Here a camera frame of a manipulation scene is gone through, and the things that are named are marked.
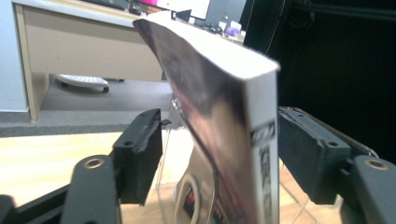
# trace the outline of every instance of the desk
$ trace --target desk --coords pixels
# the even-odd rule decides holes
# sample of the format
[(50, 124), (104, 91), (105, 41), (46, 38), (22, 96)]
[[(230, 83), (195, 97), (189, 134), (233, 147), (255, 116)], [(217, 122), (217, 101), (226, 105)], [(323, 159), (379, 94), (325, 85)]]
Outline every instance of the desk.
[[(0, 138), (0, 193), (13, 196), (18, 206), (58, 189), (69, 183), (78, 161), (91, 155), (108, 154), (119, 136), (120, 133), (87, 133)], [(175, 166), (180, 165), (179, 158), (175, 161)], [(281, 182), (280, 223), (288, 224), (301, 211), (299, 203), (307, 200), (287, 170), (282, 171)], [(162, 199), (172, 202), (170, 197)], [(332, 206), (307, 202), (306, 208), (309, 213), (303, 211), (295, 223), (315, 223), (312, 217), (316, 218), (317, 223), (341, 223), (339, 202)], [(121, 210), (123, 223), (134, 224), (163, 223), (162, 211), (168, 212), (168, 216), (173, 212), (167, 207), (162, 210), (155, 188), (149, 193), (144, 207), (124, 204)]]
[(49, 74), (161, 81), (162, 69), (133, 29), (135, 15), (78, 0), (12, 0), (31, 119)]

